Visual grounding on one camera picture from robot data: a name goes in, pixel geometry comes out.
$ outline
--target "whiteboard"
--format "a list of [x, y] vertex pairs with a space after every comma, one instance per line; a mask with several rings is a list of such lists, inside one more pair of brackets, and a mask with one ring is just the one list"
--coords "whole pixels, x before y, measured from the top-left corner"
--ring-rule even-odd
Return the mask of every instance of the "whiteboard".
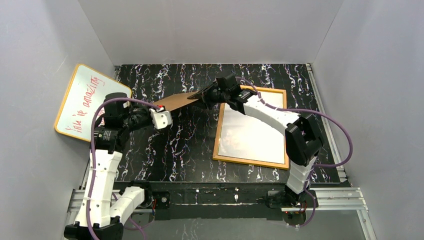
[[106, 95], [111, 93], [125, 93], [130, 98], [132, 91], [89, 66], [78, 64], [60, 106], [54, 129], [60, 134], [90, 142], [94, 113]]

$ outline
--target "whiteboard wooden frame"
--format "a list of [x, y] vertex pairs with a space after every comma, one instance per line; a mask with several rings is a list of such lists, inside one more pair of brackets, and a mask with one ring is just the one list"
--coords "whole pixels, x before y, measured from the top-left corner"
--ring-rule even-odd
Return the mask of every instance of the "whiteboard wooden frame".
[[58, 123], [59, 123], [59, 120], [61, 119], [61, 115], [62, 115], [62, 112], [63, 112], [63, 110], [64, 110], [65, 103], [67, 102], [68, 95], [69, 95], [69, 93], [70, 93], [70, 91], [71, 91], [71, 87], [72, 87], [72, 84], [73, 84], [73, 82], [74, 82], [75, 76], [77, 75], [78, 69], [79, 69], [79, 67], [81, 67], [81, 66], [82, 66], [82, 67], [86, 67], [86, 68], [88, 68], [88, 69], [90, 69], [90, 70], [92, 70], [92, 71], [94, 71], [94, 72], [98, 73], [99, 75], [102, 75], [103, 77], [105, 77], [105, 78], [107, 78], [107, 79], [109, 79], [109, 80], [112, 80], [112, 81], [116, 82], [117, 84], [120, 84], [120, 85], [122, 85], [122, 86], [124, 86], [124, 87], [128, 88], [128, 89], [129, 89], [129, 91], [128, 91], [128, 92], [129, 92], [129, 98], [131, 98], [131, 97], [132, 97], [132, 95], [133, 95], [133, 91], [132, 91], [132, 89], [131, 89], [130, 87], [128, 87], [128, 86], [126, 86], [126, 85], [124, 85], [124, 84], [122, 84], [122, 83], [120, 83], [120, 82], [118, 82], [118, 81], [114, 80], [113, 78], [111, 78], [111, 77], [107, 76], [106, 74], [103, 74], [103, 73], [101, 73], [101, 72], [99, 72], [99, 71], [97, 71], [97, 70], [95, 70], [95, 69], [93, 69], [93, 68], [91, 68], [91, 67], [89, 67], [89, 66], [87, 66], [87, 65], [83, 64], [83, 63], [79, 63], [79, 64], [77, 64], [77, 65], [75, 66], [75, 69], [73, 70], [73, 73], [72, 73], [72, 77], [70, 78], [69, 84], [68, 84], [68, 86], [67, 86], [65, 96], [63, 97], [62, 103], [61, 103], [61, 105], [60, 105], [59, 112], [58, 112], [58, 114], [57, 114], [57, 116], [56, 116], [56, 120], [54, 121], [54, 129], [55, 129], [55, 130], [56, 130], [56, 132], [57, 132], [57, 133], [59, 133], [59, 134], [66, 135], [66, 136], [69, 136], [69, 137], [71, 137], [71, 138], [76, 138], [76, 139], [79, 139], [79, 140], [83, 140], [83, 141], [86, 141], [86, 142], [90, 142], [90, 140], [89, 140], [89, 139], [85, 139], [85, 138], [83, 138], [83, 137], [79, 137], [79, 136], [77, 136], [77, 135], [72, 135], [72, 134], [69, 134], [69, 133], [67, 133], [67, 132], [64, 132], [64, 131], [61, 131], [60, 129], [58, 129]]
[[[241, 88], [253, 90], [253, 88], [250, 87], [250, 86], [242, 85]], [[274, 89], [274, 88], [265, 88], [265, 87], [256, 87], [256, 89], [259, 92], [269, 92], [269, 93], [282, 94], [283, 95], [282, 96], [282, 99], [283, 99], [282, 105], [283, 105], [284, 108], [287, 108], [287, 93], [286, 93], [286, 90]], [[222, 131], [223, 120], [224, 120], [224, 110], [225, 110], [225, 103], [221, 103], [221, 105], [219, 107], [219, 117], [218, 117], [218, 126], [217, 126], [217, 129], [216, 129], [215, 144], [213, 146], [213, 154], [212, 154], [213, 160], [232, 162], [232, 163], [238, 163], [238, 164], [249, 164], [249, 165], [256, 165], [256, 166], [269, 167], [269, 168], [278, 168], [278, 169], [285, 169], [285, 170], [289, 169], [289, 156], [287, 156], [286, 148], [284, 148], [284, 164], [218, 155], [218, 150], [219, 150], [220, 140], [221, 140], [221, 131]]]

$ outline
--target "cardboard piece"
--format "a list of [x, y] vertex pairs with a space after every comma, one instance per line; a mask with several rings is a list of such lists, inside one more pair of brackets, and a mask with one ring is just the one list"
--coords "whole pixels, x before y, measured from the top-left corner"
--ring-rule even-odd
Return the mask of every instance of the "cardboard piece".
[[159, 101], [155, 101], [154, 105], [163, 105], [167, 111], [173, 111], [186, 105], [196, 102], [198, 99], [187, 99], [197, 92], [178, 93], [168, 97], [165, 97]]

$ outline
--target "floor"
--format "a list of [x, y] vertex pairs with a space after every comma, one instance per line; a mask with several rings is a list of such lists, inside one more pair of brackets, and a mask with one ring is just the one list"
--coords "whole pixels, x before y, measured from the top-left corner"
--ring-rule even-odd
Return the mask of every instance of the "floor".
[[[133, 98], [154, 102], [202, 89], [215, 79], [217, 72], [228, 69], [256, 86], [287, 90], [289, 108], [318, 110], [305, 64], [123, 65], [117, 70], [116, 79], [132, 88]], [[171, 128], [147, 127], [133, 132], [116, 180], [286, 183], [287, 170], [212, 160], [218, 113], [217, 107], [183, 107], [172, 113]], [[318, 122], [327, 139], [321, 119]], [[317, 162], [334, 163], [328, 143]], [[316, 170], [312, 178], [317, 183], [340, 182], [333, 168]]]
[[[134, 215], [139, 224], [147, 215]], [[317, 211], [313, 220], [299, 230], [283, 221], [261, 218], [173, 219], [154, 221], [144, 228], [149, 240], [365, 240], [355, 210]], [[123, 240], [143, 239], [139, 231], [125, 230]]]

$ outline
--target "wire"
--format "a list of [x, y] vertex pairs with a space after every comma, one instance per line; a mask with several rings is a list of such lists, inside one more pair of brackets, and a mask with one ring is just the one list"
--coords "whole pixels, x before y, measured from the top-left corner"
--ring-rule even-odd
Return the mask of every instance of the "wire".
[[153, 207], [151, 208], [151, 214], [153, 215], [153, 217], [155, 216], [156, 201], [157, 200], [155, 199], [153, 203]]
[[133, 102], [133, 103], [138, 103], [138, 104], [143, 104], [146, 105], [150, 108], [153, 109], [160, 109], [158, 106], [153, 105], [151, 103], [148, 103], [146, 101], [142, 101], [142, 100], [138, 100], [138, 99], [133, 99], [133, 98], [128, 98], [128, 97], [117, 97], [117, 98], [113, 98], [113, 99], [109, 99], [105, 102], [103, 102], [95, 111], [92, 122], [91, 122], [91, 140], [90, 140], [90, 144], [91, 144], [91, 155], [92, 155], [92, 173], [91, 173], [91, 181], [90, 181], [90, 186], [88, 187], [88, 194], [87, 194], [87, 205], [85, 208], [85, 213], [86, 213], [86, 218], [87, 218], [87, 227], [88, 227], [88, 231], [90, 232], [91, 237], [94, 240], [100, 240], [97, 236], [96, 233], [93, 230], [93, 226], [92, 226], [92, 222], [90, 219], [90, 203], [91, 203], [91, 197], [93, 194], [93, 187], [94, 187], [94, 181], [96, 179], [96, 145], [95, 145], [95, 141], [94, 141], [94, 129], [96, 127], [96, 117], [99, 115], [101, 109], [113, 102], [118, 102], [118, 101], [123, 101], [123, 102]]
[[339, 162], [339, 163], [337, 163], [337, 164], [314, 164], [314, 165], [313, 165], [313, 167], [312, 167], [312, 169], [311, 169], [311, 171], [310, 171], [310, 173], [309, 173], [309, 175], [308, 175], [308, 177], [306, 178], [307, 180], [306, 180], [306, 182], [305, 182], [305, 184], [304, 184], [304, 186], [303, 186], [303, 190], [305, 191], [305, 193], [306, 193], [306, 194], [308, 194], [308, 195], [312, 198], [313, 208], [312, 208], [312, 213], [311, 213], [311, 215], [310, 215], [309, 219], [308, 219], [305, 223], [303, 223], [303, 224], [301, 224], [301, 225], [297, 225], [297, 226], [299, 226], [299, 227], [304, 227], [304, 226], [306, 226], [309, 222], [311, 222], [312, 218], [313, 218], [313, 217], [314, 217], [314, 215], [315, 215], [315, 209], [317, 208], [317, 204], [315, 203], [315, 197], [312, 195], [312, 193], [310, 193], [310, 192], [308, 191], [308, 185], [309, 185], [309, 182], [311, 181], [311, 175], [312, 175], [313, 170], [315, 169], [315, 167], [321, 167], [321, 168], [336, 168], [336, 167], [339, 167], [339, 166], [344, 165], [345, 163], [349, 162], [349, 160], [352, 158], [352, 154], [353, 154], [353, 150], [354, 150], [354, 145], [353, 145], [353, 143], [352, 143], [351, 136], [349, 135], [349, 133], [348, 133], [348, 131], [346, 130], [346, 128], [344, 128], [344, 127], [342, 126], [342, 124], [340, 124], [340, 122], [338, 122], [338, 121], [337, 121], [337, 120], [335, 120], [334, 118], [332, 118], [332, 117], [330, 117], [330, 116], [328, 116], [328, 115], [326, 115], [326, 114], [324, 114], [324, 113], [322, 113], [322, 112], [315, 111], [315, 110], [311, 110], [311, 109], [301, 109], [301, 108], [281, 108], [281, 107], [276, 107], [276, 106], [273, 106], [273, 105], [271, 105], [271, 104], [268, 104], [268, 103], [266, 103], [266, 102], [262, 99], [262, 97], [261, 97], [261, 93], [260, 93], [260, 92], [256, 89], [256, 87], [255, 87], [255, 85], [253, 85], [253, 83], [251, 83], [250, 81], [248, 81], [247, 79], [245, 79], [245, 78], [243, 78], [243, 77], [236, 76], [235, 78], [236, 78], [236, 79], [238, 79], [239, 81], [243, 81], [243, 82], [247, 83], [248, 85], [250, 85], [250, 86], [254, 89], [254, 91], [257, 93], [257, 95], [258, 95], [258, 97], [259, 97], [259, 99], [260, 99], [260, 102], [261, 102], [261, 103], [263, 103], [263, 104], [264, 104], [265, 106], [267, 106], [268, 108], [271, 108], [271, 109], [273, 109], [273, 110], [277, 110], [277, 111], [281, 111], [281, 112], [295, 112], [295, 113], [296, 113], [296, 112], [299, 112], [299, 113], [311, 113], [311, 114], [319, 115], [319, 116], [321, 116], [321, 117], [324, 117], [324, 118], [326, 118], [326, 119], [330, 120], [330, 121], [331, 121], [332, 123], [334, 123], [337, 127], [339, 127], [339, 128], [340, 128], [340, 130], [344, 133], [344, 135], [345, 135], [345, 136], [346, 136], [346, 138], [347, 138], [347, 142], [349, 143], [349, 153], [347, 154], [346, 159], [344, 159], [343, 161], [341, 161], [341, 162]]
[[302, 213], [306, 212], [307, 207], [308, 207], [308, 203], [305, 201], [305, 208], [303, 209]]

